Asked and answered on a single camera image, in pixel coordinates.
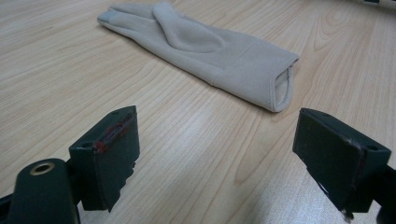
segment wood grain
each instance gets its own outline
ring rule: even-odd
[[[101,27],[96,17],[118,2],[0,2],[1,196],[22,167],[67,160],[102,116],[136,105],[135,173],[110,214],[79,206],[82,223],[344,223],[291,151],[298,111],[328,112],[396,148],[396,4],[170,1],[301,56],[292,103],[274,114]],[[355,223],[375,223],[378,208]]]

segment glove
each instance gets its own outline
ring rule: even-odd
[[[292,95],[298,55],[256,37],[214,28],[168,3],[119,4],[97,18],[169,63],[255,105],[279,112]]]

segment wooden table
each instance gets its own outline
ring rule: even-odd
[[[79,206],[82,223],[344,223],[292,142],[309,107],[396,148],[396,6],[383,2],[171,1],[301,56],[291,105],[271,113],[99,25],[116,1],[1,1],[1,196],[25,165],[68,160],[105,114],[136,105],[135,173],[110,214]],[[375,223],[378,209],[355,223]]]

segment black plastic part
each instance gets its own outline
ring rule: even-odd
[[[0,199],[0,224],[6,224],[9,207],[11,206],[12,194]]]
[[[73,203],[78,204],[81,201],[83,195],[82,183],[84,183],[84,180],[82,179],[82,174],[73,169],[70,160],[68,160],[66,164],[67,171],[69,173],[70,187],[73,192]]]
[[[85,210],[111,210],[139,157],[136,107],[106,115],[70,148],[71,169],[81,175]]]
[[[377,223],[396,223],[396,171],[390,167],[376,177],[375,201],[382,208]]]
[[[21,223],[79,223],[64,161],[38,161],[18,174],[7,224]]]
[[[303,108],[293,151],[338,210],[364,213],[375,196],[377,174],[387,169],[390,150],[342,121]]]

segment glove cuff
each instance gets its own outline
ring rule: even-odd
[[[217,75],[213,85],[279,112],[290,104],[297,59],[298,55],[258,39]]]

